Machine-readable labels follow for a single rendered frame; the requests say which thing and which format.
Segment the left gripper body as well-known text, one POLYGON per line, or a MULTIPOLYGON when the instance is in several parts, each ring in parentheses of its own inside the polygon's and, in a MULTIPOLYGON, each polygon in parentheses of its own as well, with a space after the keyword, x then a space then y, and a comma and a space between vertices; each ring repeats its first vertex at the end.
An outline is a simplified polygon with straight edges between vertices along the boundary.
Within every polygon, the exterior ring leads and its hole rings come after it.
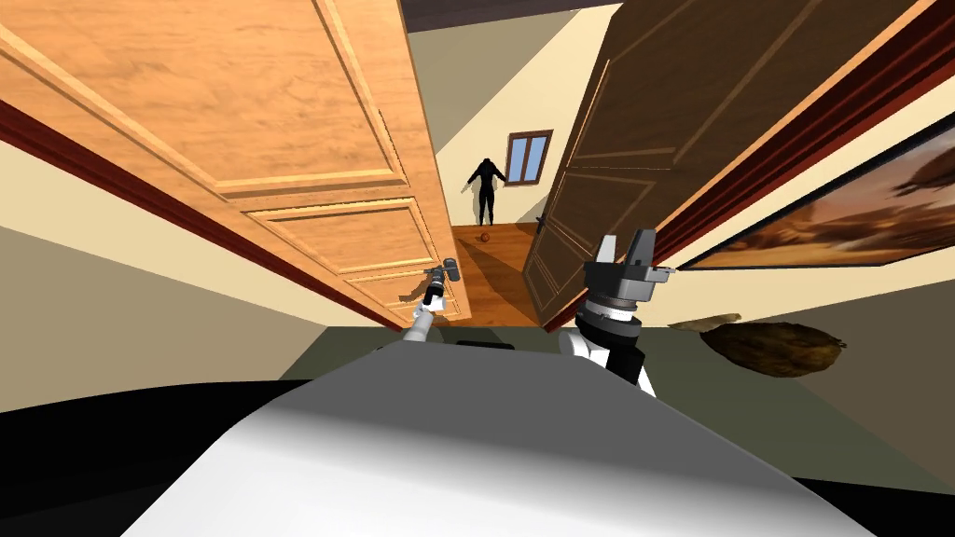
POLYGON ((460 280, 460 270, 453 258, 446 258, 437 267, 426 269, 424 272, 429 277, 426 287, 427 293, 443 293, 446 281, 458 282, 460 280))

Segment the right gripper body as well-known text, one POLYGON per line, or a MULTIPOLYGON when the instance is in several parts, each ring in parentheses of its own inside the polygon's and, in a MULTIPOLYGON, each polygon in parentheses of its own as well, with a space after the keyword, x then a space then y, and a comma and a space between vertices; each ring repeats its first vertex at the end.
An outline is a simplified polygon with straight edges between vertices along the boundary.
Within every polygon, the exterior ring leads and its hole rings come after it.
POLYGON ((587 301, 594 303, 649 302, 658 283, 668 281, 673 268, 587 262, 584 264, 587 301))

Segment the black human figure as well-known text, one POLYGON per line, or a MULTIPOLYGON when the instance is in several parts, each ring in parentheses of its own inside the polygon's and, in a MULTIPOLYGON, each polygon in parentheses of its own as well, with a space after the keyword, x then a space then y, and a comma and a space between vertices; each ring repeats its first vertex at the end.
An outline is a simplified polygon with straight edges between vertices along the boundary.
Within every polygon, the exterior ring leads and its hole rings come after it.
POLYGON ((477 165, 473 174, 467 180, 466 185, 472 185, 476 180, 480 181, 477 191, 478 215, 477 222, 480 226, 488 224, 493 225, 493 206, 495 199, 494 181, 507 181, 507 177, 489 158, 484 158, 477 165))

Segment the brown framed window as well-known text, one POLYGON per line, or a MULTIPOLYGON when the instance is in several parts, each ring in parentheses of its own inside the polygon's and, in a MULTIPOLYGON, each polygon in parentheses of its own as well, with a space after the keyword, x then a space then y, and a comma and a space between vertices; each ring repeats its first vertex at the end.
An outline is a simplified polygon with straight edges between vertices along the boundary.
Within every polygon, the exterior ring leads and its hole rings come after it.
POLYGON ((508 136, 505 185, 540 183, 553 130, 513 132, 508 136))

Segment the dark brown door leaf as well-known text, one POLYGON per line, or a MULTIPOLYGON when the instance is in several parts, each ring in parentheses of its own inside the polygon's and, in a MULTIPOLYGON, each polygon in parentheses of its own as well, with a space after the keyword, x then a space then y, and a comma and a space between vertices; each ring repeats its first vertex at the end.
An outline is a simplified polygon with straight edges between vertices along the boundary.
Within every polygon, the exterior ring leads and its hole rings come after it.
POLYGON ((667 260, 728 194, 851 132, 955 0, 625 0, 602 41, 523 270, 538 322, 582 296, 602 237, 657 232, 667 260))

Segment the brown rounded lump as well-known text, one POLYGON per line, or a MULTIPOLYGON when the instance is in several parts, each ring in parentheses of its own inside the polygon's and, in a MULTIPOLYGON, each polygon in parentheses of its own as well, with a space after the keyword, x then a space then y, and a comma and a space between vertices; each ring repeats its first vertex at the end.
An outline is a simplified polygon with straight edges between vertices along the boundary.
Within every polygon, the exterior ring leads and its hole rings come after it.
POLYGON ((822 330, 788 322, 722 324, 700 338, 730 363, 773 378, 825 371, 847 348, 822 330))

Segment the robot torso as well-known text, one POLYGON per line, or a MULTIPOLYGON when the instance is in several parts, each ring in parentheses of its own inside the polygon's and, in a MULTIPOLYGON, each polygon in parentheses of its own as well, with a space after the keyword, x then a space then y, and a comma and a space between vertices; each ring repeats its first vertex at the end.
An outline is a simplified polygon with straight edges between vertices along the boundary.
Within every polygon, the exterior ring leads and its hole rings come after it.
POLYGON ((874 537, 575 356, 397 341, 227 430, 122 537, 874 537))

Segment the light wooden door leaf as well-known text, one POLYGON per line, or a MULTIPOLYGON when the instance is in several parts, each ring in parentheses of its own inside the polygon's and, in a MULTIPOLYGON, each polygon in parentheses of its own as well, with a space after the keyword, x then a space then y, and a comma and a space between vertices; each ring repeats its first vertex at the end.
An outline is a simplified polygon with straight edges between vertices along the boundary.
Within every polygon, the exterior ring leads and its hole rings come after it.
POLYGON ((0 140, 396 330, 456 254, 399 0, 0 0, 0 140))

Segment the brown landscape wall picture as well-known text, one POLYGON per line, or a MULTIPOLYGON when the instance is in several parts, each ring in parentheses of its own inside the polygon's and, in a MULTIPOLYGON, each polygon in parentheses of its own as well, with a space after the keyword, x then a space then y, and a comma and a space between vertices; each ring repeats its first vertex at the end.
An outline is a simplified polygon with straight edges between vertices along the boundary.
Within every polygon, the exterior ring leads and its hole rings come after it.
POLYGON ((685 262, 880 267, 955 247, 955 112, 685 262))

